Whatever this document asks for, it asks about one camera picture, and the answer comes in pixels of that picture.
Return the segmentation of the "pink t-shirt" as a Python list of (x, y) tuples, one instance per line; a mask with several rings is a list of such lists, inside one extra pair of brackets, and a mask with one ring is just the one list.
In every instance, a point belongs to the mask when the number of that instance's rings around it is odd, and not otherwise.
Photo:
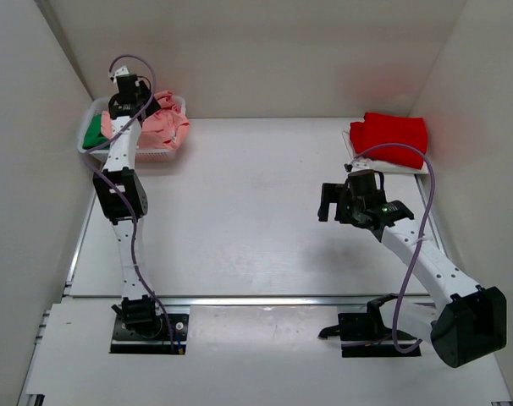
[(183, 112), (180, 99), (171, 91), (155, 94), (160, 109), (146, 118), (138, 140), (140, 150), (176, 151), (190, 132), (190, 122)]

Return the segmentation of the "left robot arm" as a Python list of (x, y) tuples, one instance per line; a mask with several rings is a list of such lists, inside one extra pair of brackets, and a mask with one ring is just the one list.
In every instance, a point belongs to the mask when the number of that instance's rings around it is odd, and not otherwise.
[(148, 201), (135, 171), (141, 121), (152, 104), (152, 93), (144, 80), (126, 68), (118, 69), (112, 81), (118, 91), (108, 102), (111, 144), (103, 168), (93, 175), (93, 185), (119, 250), (123, 285), (121, 304), (113, 310), (131, 337), (152, 340), (164, 333), (163, 316), (146, 280), (140, 226)]

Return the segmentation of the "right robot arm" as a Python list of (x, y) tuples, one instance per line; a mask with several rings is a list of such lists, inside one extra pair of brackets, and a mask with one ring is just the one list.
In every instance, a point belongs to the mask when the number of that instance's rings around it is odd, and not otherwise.
[(381, 172), (361, 170), (349, 173), (342, 184), (323, 184), (319, 222), (328, 220), (331, 205), (336, 222), (371, 232), (406, 264), (433, 305), (385, 294), (363, 310), (340, 313), (337, 325), (323, 328), (319, 338), (339, 337), (344, 356), (357, 358), (418, 356), (420, 343), (426, 342), (452, 368), (505, 347), (505, 295), (467, 276), (426, 240), (414, 213), (403, 202), (388, 200)]

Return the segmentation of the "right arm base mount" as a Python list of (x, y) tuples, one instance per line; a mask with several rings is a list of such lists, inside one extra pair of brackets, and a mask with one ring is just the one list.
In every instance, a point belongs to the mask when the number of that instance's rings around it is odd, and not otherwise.
[(337, 324), (324, 327), (317, 337), (321, 340), (338, 337), (344, 359), (420, 357), (419, 346), (407, 354), (399, 352), (393, 344), (392, 330), (383, 323), (380, 308), (397, 297), (387, 294), (370, 300), (362, 310), (343, 310), (338, 313)]

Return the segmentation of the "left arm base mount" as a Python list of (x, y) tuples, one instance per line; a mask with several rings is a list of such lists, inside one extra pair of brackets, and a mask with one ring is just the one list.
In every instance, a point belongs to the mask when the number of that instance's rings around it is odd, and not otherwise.
[(188, 311), (169, 313), (168, 318), (173, 330), (170, 337), (163, 317), (157, 317), (157, 324), (151, 328), (129, 329), (121, 318), (121, 310), (115, 310), (110, 349), (111, 354), (154, 354), (185, 355), (190, 327)]

